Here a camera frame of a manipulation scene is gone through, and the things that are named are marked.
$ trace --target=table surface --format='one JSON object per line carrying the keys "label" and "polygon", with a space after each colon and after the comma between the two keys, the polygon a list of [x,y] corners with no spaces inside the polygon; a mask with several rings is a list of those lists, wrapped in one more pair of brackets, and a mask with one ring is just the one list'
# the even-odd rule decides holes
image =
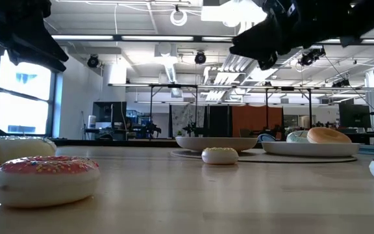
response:
{"label": "table surface", "polygon": [[94,196],[44,209],[0,206],[0,234],[374,233],[370,155],[336,164],[209,166],[171,150],[59,148],[99,163]]}

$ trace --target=computer monitor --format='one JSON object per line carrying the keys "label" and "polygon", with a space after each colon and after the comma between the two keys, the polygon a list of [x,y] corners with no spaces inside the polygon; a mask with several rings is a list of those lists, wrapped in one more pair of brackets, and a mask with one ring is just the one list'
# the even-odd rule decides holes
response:
{"label": "computer monitor", "polygon": [[365,105],[339,104],[340,125],[342,127],[370,128],[369,107]]}
{"label": "computer monitor", "polygon": [[93,103],[93,115],[97,122],[125,123],[126,101],[96,101]]}

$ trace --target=pink frosted donut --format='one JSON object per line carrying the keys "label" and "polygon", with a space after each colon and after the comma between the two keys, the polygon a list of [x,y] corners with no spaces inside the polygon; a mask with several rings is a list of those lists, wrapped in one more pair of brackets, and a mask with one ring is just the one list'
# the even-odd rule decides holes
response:
{"label": "pink frosted donut", "polygon": [[75,202],[94,193],[99,165],[68,156],[24,157],[0,165],[0,203],[45,207]]}

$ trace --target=round mat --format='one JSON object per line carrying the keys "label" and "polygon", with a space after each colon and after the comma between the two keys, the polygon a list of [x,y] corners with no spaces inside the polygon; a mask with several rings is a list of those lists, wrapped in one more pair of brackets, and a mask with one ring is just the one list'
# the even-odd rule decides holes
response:
{"label": "round mat", "polygon": [[[201,153],[188,149],[178,149],[171,152],[172,156],[187,157],[191,159],[201,159]],[[297,157],[270,155],[267,153],[240,152],[239,162],[249,163],[346,163],[353,162],[355,157]]]}

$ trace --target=white plate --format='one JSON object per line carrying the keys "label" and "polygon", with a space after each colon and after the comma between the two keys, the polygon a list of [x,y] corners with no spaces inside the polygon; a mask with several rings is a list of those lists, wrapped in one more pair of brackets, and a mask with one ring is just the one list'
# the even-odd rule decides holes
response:
{"label": "white plate", "polygon": [[257,138],[232,137],[183,137],[175,138],[177,144],[187,150],[203,151],[205,148],[233,148],[236,151],[249,150],[256,145]]}
{"label": "white plate", "polygon": [[266,153],[292,156],[346,157],[358,153],[359,144],[263,142]]}

